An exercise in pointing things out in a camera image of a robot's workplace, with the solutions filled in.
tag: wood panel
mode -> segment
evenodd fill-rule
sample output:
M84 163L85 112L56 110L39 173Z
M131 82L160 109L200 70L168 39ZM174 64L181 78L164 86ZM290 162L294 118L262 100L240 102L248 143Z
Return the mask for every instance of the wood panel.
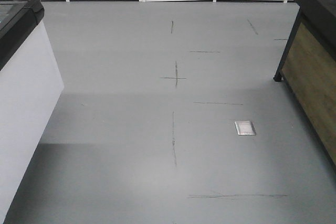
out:
M303 23L282 73L336 164L336 62Z

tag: marking on floor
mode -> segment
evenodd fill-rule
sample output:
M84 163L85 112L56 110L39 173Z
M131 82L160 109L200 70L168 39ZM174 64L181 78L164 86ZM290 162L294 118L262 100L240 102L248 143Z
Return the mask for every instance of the marking on floor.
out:
M172 139L172 145L173 145L173 156L174 156L174 162L175 167L177 167L177 160L176 160L176 152L175 152L175 122L174 122L174 111L173 111L173 139Z
M199 104L224 104L224 105L243 105L241 103L228 103L228 102L193 102Z
M189 51L189 52L204 52L207 54L219 54L220 53L219 51Z
M229 199L229 200L237 200L237 199L248 199L248 198L273 198L273 199L280 199L287 197L286 194L233 194L233 195L189 195L188 198L199 198L199 199Z
M179 78L178 75L179 75L179 71L177 69L177 61L175 61L175 77L160 77L160 79L174 79L174 80L176 80L175 88L177 88L178 80L187 79L187 78Z
M247 20L250 23L250 26L252 27L253 31L255 32L256 35L259 35L257 32L256 28L252 25L251 21Z

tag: gray floor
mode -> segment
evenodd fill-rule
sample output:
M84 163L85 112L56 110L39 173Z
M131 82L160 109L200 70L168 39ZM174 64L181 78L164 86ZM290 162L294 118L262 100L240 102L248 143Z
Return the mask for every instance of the gray floor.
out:
M272 80L296 4L44 6L65 89L6 224L336 223L335 173Z

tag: metal floor plate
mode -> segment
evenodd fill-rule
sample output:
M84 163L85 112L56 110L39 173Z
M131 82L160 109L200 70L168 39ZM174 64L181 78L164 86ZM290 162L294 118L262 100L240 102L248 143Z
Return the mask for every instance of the metal floor plate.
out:
M239 136L255 136L256 131L251 121L235 121Z

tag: floor outlet cover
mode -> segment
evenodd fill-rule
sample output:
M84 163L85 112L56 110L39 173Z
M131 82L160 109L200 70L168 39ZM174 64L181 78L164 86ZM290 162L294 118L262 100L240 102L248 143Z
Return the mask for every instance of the floor outlet cover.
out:
M251 121L235 121L239 136L254 136L256 131Z

